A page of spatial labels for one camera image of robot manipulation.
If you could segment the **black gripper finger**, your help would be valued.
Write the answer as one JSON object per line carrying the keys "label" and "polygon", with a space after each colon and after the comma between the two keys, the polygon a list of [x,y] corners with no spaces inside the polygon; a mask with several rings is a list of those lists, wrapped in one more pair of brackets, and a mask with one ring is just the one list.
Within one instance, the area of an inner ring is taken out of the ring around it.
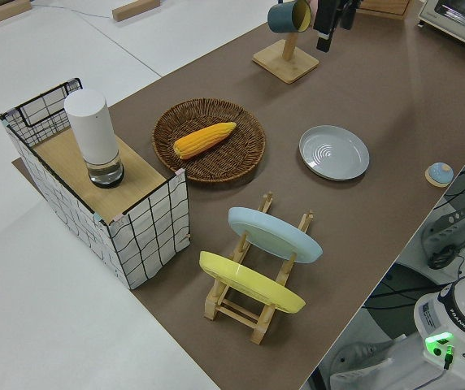
{"label": "black gripper finger", "polygon": [[342,0],[340,2],[341,7],[341,27],[343,29],[352,29],[354,24],[354,17],[357,12],[357,1],[356,0]]}
{"label": "black gripper finger", "polygon": [[317,2],[313,29],[319,34],[316,48],[322,52],[328,52],[330,49],[336,12],[337,1],[319,0]]}

